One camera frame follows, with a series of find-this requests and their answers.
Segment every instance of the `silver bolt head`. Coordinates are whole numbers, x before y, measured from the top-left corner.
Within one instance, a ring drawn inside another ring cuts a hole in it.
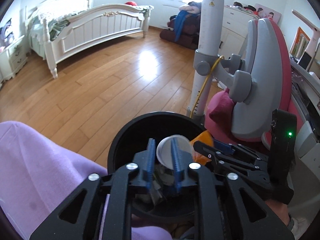
[[[198,170],[201,168],[201,165],[199,163],[190,163],[189,168],[193,170]]]
[[[100,176],[99,176],[99,174],[97,174],[97,173],[92,173],[92,174],[90,174],[90,175],[88,176],[88,179],[91,180],[91,181],[95,181],[95,180],[100,179]]]
[[[126,168],[127,168],[128,170],[135,170],[135,169],[138,168],[138,164],[137,164],[137,163],[128,163],[128,164],[126,165]]]
[[[239,178],[239,176],[237,174],[235,174],[235,173],[229,173],[227,175],[227,177],[228,177],[228,179],[231,179],[231,180],[236,180],[236,179]]]

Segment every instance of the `wooden floor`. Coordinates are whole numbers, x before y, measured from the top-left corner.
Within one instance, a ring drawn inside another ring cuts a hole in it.
[[[58,64],[53,79],[36,54],[0,90],[0,121],[33,127],[102,166],[117,132],[153,111],[186,114],[194,52],[159,38],[159,30],[105,42]],[[220,91],[216,83],[210,97]]]

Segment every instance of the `bed footboard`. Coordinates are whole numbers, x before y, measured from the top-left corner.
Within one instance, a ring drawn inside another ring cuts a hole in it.
[[[148,33],[152,6],[142,9],[123,4],[102,5],[69,18],[57,39],[50,41],[44,19],[44,49],[49,69],[57,77],[57,63],[99,43],[121,36]]]

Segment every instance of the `plush toy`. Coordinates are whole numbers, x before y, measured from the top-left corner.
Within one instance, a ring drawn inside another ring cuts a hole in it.
[[[126,5],[131,5],[131,6],[137,6],[136,2],[126,2],[125,4]]]
[[[11,25],[11,19],[0,28],[0,38],[4,41],[6,47],[8,47],[14,40],[14,34]]]

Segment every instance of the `picture frame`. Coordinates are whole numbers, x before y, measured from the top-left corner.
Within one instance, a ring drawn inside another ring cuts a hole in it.
[[[260,18],[268,18],[276,24],[278,24],[282,16],[281,13],[258,3],[256,3],[255,8],[257,9],[257,13]]]
[[[296,37],[294,38],[292,46],[290,48],[290,54],[299,60],[306,50],[309,42],[310,38],[302,30],[302,28],[299,27],[296,33]]]

